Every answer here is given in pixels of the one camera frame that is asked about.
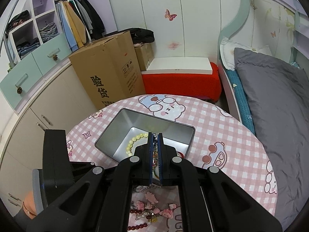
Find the person's left hand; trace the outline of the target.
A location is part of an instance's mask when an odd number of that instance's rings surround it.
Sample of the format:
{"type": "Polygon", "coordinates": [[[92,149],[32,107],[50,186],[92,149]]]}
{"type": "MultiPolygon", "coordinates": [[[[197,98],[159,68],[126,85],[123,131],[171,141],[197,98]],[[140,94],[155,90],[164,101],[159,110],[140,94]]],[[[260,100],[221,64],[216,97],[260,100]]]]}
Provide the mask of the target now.
{"type": "Polygon", "coordinates": [[[23,200],[23,211],[30,219],[37,216],[33,191],[30,191],[23,200]]]}

